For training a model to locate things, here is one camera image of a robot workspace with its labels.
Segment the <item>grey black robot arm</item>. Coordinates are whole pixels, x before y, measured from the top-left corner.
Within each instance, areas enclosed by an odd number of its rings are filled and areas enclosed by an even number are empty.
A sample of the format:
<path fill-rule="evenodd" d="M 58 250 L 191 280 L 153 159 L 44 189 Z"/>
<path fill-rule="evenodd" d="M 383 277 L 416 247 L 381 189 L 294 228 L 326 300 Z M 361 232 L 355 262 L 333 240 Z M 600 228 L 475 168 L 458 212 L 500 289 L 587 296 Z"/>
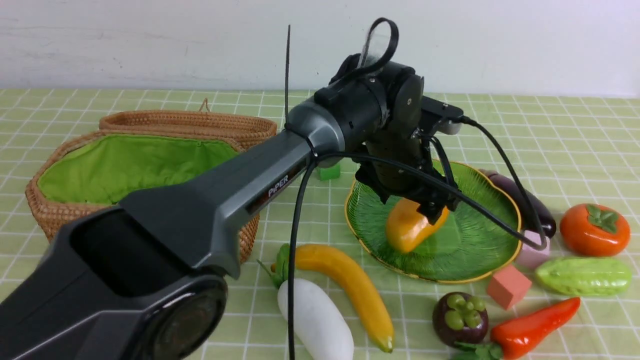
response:
<path fill-rule="evenodd" d="M 381 200 L 429 219 L 453 205 L 421 138 L 462 117 L 422 95 L 413 68 L 356 67 L 288 114 L 285 129 L 187 182 L 142 189 L 62 226 L 35 271 L 1 304 L 3 360 L 182 360 L 219 324 L 225 276 L 240 275 L 240 229 L 311 166 L 361 162 Z"/>

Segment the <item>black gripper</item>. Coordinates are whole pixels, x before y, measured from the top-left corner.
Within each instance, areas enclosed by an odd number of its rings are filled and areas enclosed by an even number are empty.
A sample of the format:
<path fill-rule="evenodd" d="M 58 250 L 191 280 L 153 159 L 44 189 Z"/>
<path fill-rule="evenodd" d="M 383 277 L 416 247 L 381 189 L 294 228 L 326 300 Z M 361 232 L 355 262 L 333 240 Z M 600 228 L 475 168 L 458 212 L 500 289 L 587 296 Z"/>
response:
<path fill-rule="evenodd" d="M 444 184 L 458 191 L 458 184 L 441 142 L 429 132 L 416 129 L 409 138 L 389 131 L 375 133 L 357 146 L 356 179 L 370 187 L 386 203 L 391 196 L 418 204 L 418 210 L 435 225 L 446 219 L 460 202 Z"/>

